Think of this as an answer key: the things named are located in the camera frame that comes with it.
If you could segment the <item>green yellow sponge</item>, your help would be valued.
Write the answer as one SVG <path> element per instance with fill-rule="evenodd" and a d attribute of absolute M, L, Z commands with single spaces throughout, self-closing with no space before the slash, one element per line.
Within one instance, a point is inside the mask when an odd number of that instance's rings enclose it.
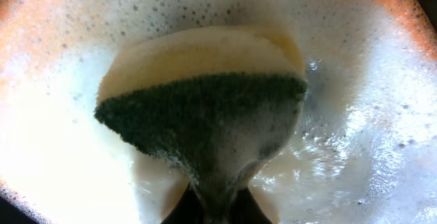
<path fill-rule="evenodd" d="M 210 215 L 295 132 L 305 64 L 280 29 L 217 26 L 133 44 L 98 88 L 95 118 L 144 154 L 185 170 Z"/>

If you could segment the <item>black baking tray with suds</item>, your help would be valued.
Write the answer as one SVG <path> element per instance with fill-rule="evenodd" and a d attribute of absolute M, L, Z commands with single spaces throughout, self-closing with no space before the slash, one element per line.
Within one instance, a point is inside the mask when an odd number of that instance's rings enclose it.
<path fill-rule="evenodd" d="M 1 0 L 1 196 L 41 223 L 159 223 L 186 180 L 93 117 L 117 52 L 278 23 L 310 87 L 251 190 L 275 223 L 436 222 L 436 33 L 417 0 Z"/>

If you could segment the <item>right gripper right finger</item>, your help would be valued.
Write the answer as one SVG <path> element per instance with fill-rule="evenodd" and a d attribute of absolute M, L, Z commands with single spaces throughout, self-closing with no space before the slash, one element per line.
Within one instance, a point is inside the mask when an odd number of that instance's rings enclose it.
<path fill-rule="evenodd" d="M 248 188 L 237 192 L 229 210 L 231 224 L 272 224 Z"/>

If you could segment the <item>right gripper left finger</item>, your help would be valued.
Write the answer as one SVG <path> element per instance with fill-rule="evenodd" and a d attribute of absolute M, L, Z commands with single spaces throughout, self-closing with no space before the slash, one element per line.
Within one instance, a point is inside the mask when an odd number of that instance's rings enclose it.
<path fill-rule="evenodd" d="M 203 207 L 193 187 L 189 184 L 173 210 L 160 224 L 202 224 Z"/>

